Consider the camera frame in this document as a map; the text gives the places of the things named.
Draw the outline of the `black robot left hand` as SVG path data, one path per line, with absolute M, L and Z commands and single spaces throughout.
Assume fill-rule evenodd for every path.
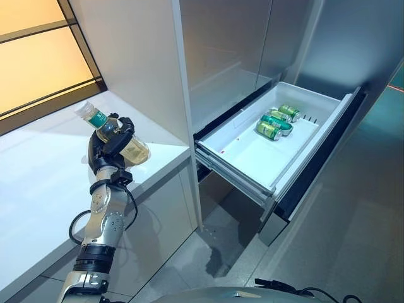
M 128 117 L 118 117 L 113 113 L 107 117 L 105 124 L 96 129 L 88 144 L 88 163 L 94 174 L 106 166 L 118 170 L 125 169 L 125 156 L 121 152 L 131 141 L 134 124 Z

